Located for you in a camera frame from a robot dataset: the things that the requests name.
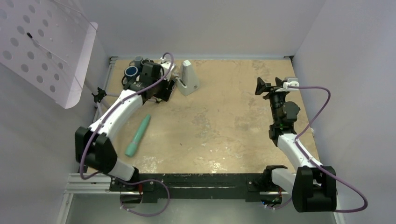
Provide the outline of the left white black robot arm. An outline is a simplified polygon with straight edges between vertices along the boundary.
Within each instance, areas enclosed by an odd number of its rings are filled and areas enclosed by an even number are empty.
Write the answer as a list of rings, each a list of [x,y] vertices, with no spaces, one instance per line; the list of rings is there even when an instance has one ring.
[[[171,62],[143,61],[141,71],[131,77],[112,106],[88,128],[75,132],[75,157],[81,166],[121,179],[128,191],[139,186],[138,169],[118,158],[112,144],[129,117],[151,98],[168,101],[175,81],[171,79],[176,65]]]

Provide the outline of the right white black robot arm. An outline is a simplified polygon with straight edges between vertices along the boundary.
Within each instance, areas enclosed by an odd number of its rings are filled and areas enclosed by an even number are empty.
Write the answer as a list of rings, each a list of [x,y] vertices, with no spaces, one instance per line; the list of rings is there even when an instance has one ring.
[[[257,78],[255,95],[262,95],[270,102],[273,124],[269,126],[269,138],[289,159],[296,170],[290,172],[283,166],[267,167],[262,177],[263,186],[273,190],[277,186],[290,194],[297,212],[335,211],[337,207],[336,181],[331,177],[335,170],[323,166],[313,158],[297,137],[294,124],[297,121],[300,107],[286,96],[297,91],[297,78],[276,78],[275,85]]]

